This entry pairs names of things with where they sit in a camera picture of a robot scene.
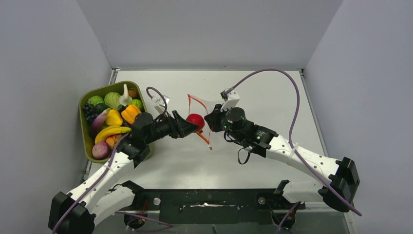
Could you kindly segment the red toy apple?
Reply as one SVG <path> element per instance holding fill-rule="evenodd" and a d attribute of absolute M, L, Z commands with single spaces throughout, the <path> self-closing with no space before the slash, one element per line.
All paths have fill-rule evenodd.
<path fill-rule="evenodd" d="M 201 132 L 205 126 L 204 118 L 196 113 L 189 114 L 186 120 L 198 126 L 197 132 Z"/>

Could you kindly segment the clear zip bag orange zipper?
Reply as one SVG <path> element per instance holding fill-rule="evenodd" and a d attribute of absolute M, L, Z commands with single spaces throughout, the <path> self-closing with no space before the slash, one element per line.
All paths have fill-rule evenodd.
<path fill-rule="evenodd" d="M 197 96 L 187 94 L 188 97 L 188 115 L 196 113 L 204 116 L 210 114 L 216 104 L 222 104 L 220 100 L 205 100 Z M 213 147 L 210 143 L 211 130 L 209 129 L 208 124 L 205 122 L 205 126 L 201 132 L 196 132 L 196 135 L 199 136 L 206 144 L 209 150 L 213 150 Z"/>

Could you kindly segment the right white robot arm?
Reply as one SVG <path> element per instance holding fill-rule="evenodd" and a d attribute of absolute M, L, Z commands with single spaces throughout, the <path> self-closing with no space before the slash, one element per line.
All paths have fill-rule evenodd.
<path fill-rule="evenodd" d="M 242 146 L 248 153 L 276 160 L 314 178 L 314 181 L 283 180 L 274 194 L 280 208 L 291 203 L 324 202 L 330 208 L 346 213 L 355 211 L 354 198 L 360 184 L 356 164 L 348 157 L 339 160 L 309 151 L 277 132 L 247 120 L 242 108 L 221 111 L 215 105 L 204 117 L 213 132 L 224 132 L 230 142 Z"/>

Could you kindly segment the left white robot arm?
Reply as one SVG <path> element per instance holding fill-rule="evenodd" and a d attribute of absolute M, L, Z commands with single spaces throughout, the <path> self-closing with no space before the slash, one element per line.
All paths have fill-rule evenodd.
<path fill-rule="evenodd" d="M 154 120 L 150 113 L 138 114 L 131 132 L 114 146 L 112 155 L 85 182 L 67 194 L 59 192 L 52 200 L 48 227 L 54 234 L 91 234 L 95 227 L 118 210 L 130 206 L 143 190 L 127 182 L 109 193 L 123 176 L 134 170 L 150 153 L 149 144 L 170 136 L 184 138 L 202 126 L 171 116 Z"/>

